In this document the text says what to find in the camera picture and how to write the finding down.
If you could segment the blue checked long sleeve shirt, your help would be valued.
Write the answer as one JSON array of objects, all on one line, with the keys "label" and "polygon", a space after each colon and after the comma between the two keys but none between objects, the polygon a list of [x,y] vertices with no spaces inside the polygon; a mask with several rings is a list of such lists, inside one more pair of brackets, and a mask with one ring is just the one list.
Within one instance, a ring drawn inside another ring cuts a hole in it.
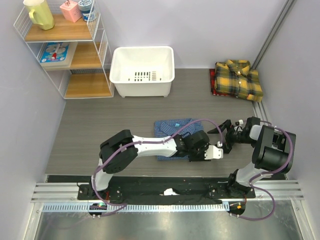
[{"label": "blue checked long sleeve shirt", "polygon": [[204,131],[201,122],[192,123],[193,121],[195,121],[193,118],[157,120],[154,122],[154,136],[156,138],[172,136],[184,126],[187,127],[179,132],[182,138]]}]

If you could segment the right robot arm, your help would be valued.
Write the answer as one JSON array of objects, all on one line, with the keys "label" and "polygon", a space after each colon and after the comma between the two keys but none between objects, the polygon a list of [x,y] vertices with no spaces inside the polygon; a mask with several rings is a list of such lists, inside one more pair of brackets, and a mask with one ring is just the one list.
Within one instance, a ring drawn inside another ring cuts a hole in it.
[{"label": "right robot arm", "polygon": [[227,119],[207,133],[219,134],[224,130],[226,134],[222,149],[225,154],[230,153],[234,144],[249,144],[253,147],[251,163],[236,169],[228,177],[225,190],[230,197],[247,196],[255,182],[277,173],[286,174],[292,168],[296,134],[283,132],[254,116],[235,123]]}]

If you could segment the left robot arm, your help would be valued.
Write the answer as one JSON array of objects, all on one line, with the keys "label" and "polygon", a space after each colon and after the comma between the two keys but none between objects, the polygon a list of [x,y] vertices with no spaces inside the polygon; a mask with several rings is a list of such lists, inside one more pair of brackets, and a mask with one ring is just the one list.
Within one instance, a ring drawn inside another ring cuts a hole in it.
[{"label": "left robot arm", "polygon": [[214,147],[203,130],[156,138],[139,137],[128,129],[122,130],[100,145],[98,167],[91,176],[89,194],[102,199],[114,174],[123,171],[136,158],[150,156],[211,161]]}]

